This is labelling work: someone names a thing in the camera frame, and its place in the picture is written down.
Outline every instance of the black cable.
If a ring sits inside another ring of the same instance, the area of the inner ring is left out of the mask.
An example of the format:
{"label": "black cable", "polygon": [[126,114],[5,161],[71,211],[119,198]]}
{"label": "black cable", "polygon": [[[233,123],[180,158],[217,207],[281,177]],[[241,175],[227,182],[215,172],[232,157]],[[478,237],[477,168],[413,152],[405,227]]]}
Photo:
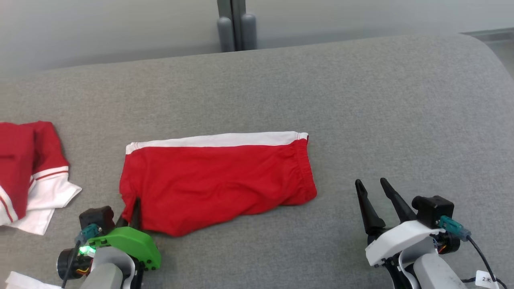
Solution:
{"label": "black cable", "polygon": [[482,261],[484,261],[485,267],[487,268],[487,271],[489,272],[489,275],[491,275],[491,280],[493,282],[496,282],[496,278],[494,277],[494,274],[492,273],[491,266],[489,266],[489,263],[487,263],[487,260],[485,259],[485,256],[482,253],[482,251],[480,250],[480,248],[476,245],[475,241],[473,241],[473,239],[471,238],[470,235],[468,235],[468,237],[466,237],[466,238],[471,243],[471,245],[473,245],[473,247],[475,247],[476,251],[480,255],[480,258],[482,258]]}
{"label": "black cable", "polygon": [[[461,279],[461,281],[463,283],[471,283],[471,282],[474,282],[475,280],[476,280],[475,277],[470,278],[470,279]],[[503,286],[503,288],[507,289],[507,285],[505,285],[505,283],[503,283],[500,279],[496,278],[496,281],[498,281],[498,283],[501,284]]]}
{"label": "black cable", "polygon": [[66,274],[64,275],[63,284],[61,285],[61,288],[66,287],[66,282],[68,281],[68,276],[69,276],[69,270],[71,269],[71,265],[73,264],[73,261],[75,261],[75,259],[77,258],[77,251],[79,250],[79,247],[80,247],[80,241],[77,241],[77,243],[75,244],[75,248],[73,248],[73,250],[71,251],[71,260],[68,259],[68,268],[66,268]]}
{"label": "black cable", "polygon": [[503,283],[500,279],[496,278],[496,281],[498,281],[498,283],[501,284],[503,288],[507,289],[507,285],[505,285],[505,283]]}
{"label": "black cable", "polygon": [[470,279],[461,279],[462,283],[471,283],[476,280],[476,277],[470,278]]}

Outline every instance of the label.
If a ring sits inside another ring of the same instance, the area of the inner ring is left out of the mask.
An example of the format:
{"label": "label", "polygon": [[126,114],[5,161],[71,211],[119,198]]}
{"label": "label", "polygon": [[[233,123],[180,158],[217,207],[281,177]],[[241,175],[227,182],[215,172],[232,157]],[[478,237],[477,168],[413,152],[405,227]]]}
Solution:
{"label": "label", "polygon": [[493,282],[491,279],[491,275],[489,272],[485,271],[476,271],[476,280],[475,285],[479,287],[489,288],[489,289],[498,289],[498,283]]}

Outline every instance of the white sleeve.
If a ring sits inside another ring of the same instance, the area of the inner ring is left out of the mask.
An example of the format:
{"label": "white sleeve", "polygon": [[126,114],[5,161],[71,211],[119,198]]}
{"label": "white sleeve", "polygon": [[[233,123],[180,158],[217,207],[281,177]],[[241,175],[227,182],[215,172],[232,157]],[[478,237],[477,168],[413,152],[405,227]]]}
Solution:
{"label": "white sleeve", "polygon": [[36,235],[44,235],[55,209],[42,209],[27,211],[23,219],[7,226],[18,228],[22,231],[29,232]]}
{"label": "white sleeve", "polygon": [[11,271],[7,280],[6,289],[59,289],[61,287],[45,284],[41,281],[38,281],[34,278],[30,278],[20,273],[16,273]]}
{"label": "white sleeve", "polygon": [[27,211],[63,208],[81,190],[81,187],[68,182],[68,173],[37,179],[28,195]]}

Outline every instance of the gray sofa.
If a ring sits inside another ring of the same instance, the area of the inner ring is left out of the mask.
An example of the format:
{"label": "gray sofa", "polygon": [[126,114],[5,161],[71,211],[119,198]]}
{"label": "gray sofa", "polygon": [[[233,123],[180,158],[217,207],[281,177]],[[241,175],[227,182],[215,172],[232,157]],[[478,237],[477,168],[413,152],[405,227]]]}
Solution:
{"label": "gray sofa", "polygon": [[[0,81],[2,121],[52,121],[83,191],[44,236],[0,228],[0,279],[13,270],[60,284],[78,214],[123,209],[118,181],[132,141],[227,132],[305,131],[318,189],[304,206],[243,216],[182,238],[153,233],[162,268],[144,288],[385,288],[369,267],[354,181],[398,223],[386,177],[408,203],[441,195],[495,274],[514,285],[514,82],[463,35],[403,36],[72,67]],[[469,243],[444,259],[461,278],[485,270]],[[78,288],[70,281],[67,288]]]}

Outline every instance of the red shorts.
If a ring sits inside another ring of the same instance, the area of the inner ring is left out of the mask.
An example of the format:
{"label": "red shorts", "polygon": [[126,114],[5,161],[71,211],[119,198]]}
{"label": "red shorts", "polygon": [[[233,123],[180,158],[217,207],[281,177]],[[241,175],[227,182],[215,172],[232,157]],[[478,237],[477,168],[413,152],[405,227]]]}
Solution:
{"label": "red shorts", "polygon": [[133,142],[126,147],[120,193],[141,228],[183,236],[238,215],[316,197],[307,133],[221,134]]}

